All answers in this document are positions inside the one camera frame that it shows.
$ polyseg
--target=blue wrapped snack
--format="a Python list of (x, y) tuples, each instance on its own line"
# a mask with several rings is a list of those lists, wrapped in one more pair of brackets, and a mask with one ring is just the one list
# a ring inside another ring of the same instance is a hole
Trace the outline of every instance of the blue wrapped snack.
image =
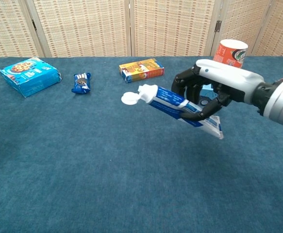
[(91, 74), (75, 74), (74, 75), (74, 88), (71, 89), (73, 93), (86, 94), (91, 90), (91, 85), (89, 84)]

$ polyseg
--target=woven room divider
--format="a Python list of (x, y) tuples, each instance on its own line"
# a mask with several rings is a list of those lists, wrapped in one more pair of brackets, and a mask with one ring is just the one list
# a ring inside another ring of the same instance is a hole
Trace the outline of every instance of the woven room divider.
[(136, 56), (205, 54), (215, 0), (131, 0)]
[(236, 39), (248, 44), (248, 55), (251, 54), (262, 22), (266, 16), (270, 0), (228, 0), (221, 33), (214, 51), (222, 39)]
[(130, 56), (128, 0), (31, 0), (52, 57)]
[(273, 1), (253, 52), (258, 56), (283, 56), (283, 0)]
[(42, 55), (33, 25), (28, 24), (23, 5), (17, 0), (0, 0), (0, 57)]

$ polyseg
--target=beige woven background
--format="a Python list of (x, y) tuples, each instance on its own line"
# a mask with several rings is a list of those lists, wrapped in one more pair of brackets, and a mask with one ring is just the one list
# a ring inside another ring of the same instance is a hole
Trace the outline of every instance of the beige woven background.
[(283, 0), (275, 0), (255, 55), (283, 56)]
[(17, 0), (0, 0), (0, 57), (38, 55)]
[(204, 55), (215, 0), (134, 0), (136, 56)]
[(221, 39), (244, 41), (248, 44), (250, 54), (269, 2), (270, 0), (231, 0), (222, 26)]
[(124, 0), (34, 3), (53, 57), (131, 55)]

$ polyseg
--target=cereal box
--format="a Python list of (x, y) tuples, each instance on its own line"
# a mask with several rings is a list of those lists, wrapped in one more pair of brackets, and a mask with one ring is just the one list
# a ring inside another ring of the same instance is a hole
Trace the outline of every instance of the cereal box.
[(23, 97), (61, 81), (58, 70), (37, 57), (0, 69), (0, 73)]
[(127, 83), (149, 79), (164, 74), (164, 67), (155, 59), (122, 64), (119, 66), (120, 74)]

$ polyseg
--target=table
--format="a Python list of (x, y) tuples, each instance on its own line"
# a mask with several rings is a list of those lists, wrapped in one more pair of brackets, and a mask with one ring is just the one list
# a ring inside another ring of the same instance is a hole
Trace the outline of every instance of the table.
[[(283, 126), (232, 102), (219, 140), (120, 100), (145, 83), (170, 89), (199, 58), (157, 57), (164, 76), (129, 84), (118, 65), (143, 58), (42, 58), (63, 79), (28, 98), (0, 76), (0, 232), (283, 232)], [(272, 82), (283, 57), (243, 68)], [(75, 95), (82, 72), (92, 91)]]

